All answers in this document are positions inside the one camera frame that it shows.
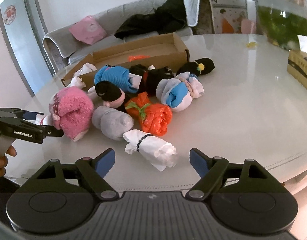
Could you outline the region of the person's left hand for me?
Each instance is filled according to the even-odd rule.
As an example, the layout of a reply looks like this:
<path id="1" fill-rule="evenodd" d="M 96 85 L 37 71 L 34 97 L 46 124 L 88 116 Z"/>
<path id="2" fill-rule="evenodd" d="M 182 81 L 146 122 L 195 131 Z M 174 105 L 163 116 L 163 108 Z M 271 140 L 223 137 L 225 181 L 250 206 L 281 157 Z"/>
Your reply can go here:
<path id="1" fill-rule="evenodd" d="M 3 177 L 6 174 L 6 167 L 8 165 L 7 155 L 15 157 L 17 155 L 16 149 L 11 145 L 7 152 L 0 158 L 0 177 Z"/>

